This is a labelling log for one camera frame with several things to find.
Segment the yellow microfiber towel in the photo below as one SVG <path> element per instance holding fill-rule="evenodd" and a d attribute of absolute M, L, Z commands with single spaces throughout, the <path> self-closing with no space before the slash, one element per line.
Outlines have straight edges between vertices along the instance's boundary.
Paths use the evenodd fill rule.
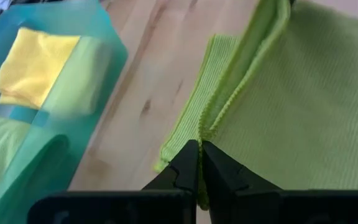
<path fill-rule="evenodd" d="M 21 27 L 0 67 L 0 104 L 39 109 L 79 39 Z"/>

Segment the lime green towel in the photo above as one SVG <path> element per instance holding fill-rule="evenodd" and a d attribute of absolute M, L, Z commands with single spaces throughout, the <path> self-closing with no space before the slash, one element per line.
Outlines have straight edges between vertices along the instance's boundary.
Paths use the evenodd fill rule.
<path fill-rule="evenodd" d="M 155 169 L 190 139 L 283 189 L 358 189 L 358 19 L 260 0 L 241 37 L 210 38 Z"/>

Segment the translucent green plastic bin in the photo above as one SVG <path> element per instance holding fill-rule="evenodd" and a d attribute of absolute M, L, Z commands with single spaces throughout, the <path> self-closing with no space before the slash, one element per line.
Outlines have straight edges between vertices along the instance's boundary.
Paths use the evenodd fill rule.
<path fill-rule="evenodd" d="M 10 7 L 0 16 L 0 67 L 21 27 L 80 39 L 39 109 L 0 104 L 1 117 L 30 124 L 0 182 L 0 224 L 26 224 L 36 201 L 68 188 L 127 59 L 97 0 Z"/>

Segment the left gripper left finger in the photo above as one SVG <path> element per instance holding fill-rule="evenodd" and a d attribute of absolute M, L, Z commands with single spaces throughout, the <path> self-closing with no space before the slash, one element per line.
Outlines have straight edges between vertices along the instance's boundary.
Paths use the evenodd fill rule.
<path fill-rule="evenodd" d="M 198 158 L 189 140 L 143 189 L 53 194 L 31 206 L 27 224 L 195 224 Z"/>

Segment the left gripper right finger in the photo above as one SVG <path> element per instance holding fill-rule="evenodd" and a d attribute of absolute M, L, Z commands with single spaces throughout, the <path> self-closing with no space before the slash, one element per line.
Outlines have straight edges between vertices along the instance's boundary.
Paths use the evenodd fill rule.
<path fill-rule="evenodd" d="M 202 143 L 212 224 L 358 224 L 358 190 L 283 190 Z"/>

